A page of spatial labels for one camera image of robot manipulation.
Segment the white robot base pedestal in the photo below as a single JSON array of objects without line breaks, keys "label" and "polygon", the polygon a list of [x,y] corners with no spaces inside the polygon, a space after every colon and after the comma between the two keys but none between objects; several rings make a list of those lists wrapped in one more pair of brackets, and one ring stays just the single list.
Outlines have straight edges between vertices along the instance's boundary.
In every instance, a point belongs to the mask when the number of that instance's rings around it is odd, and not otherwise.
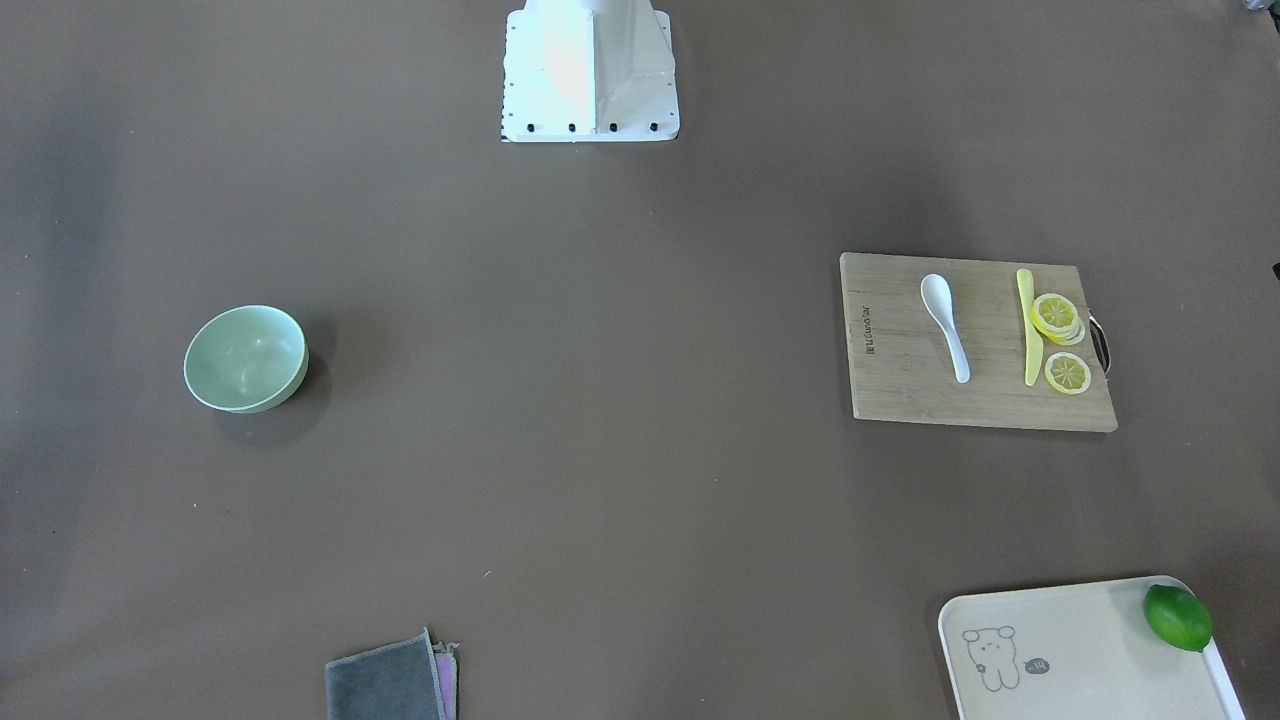
[{"label": "white robot base pedestal", "polygon": [[669,14],[649,1],[526,1],[506,17],[500,140],[678,137]]}]

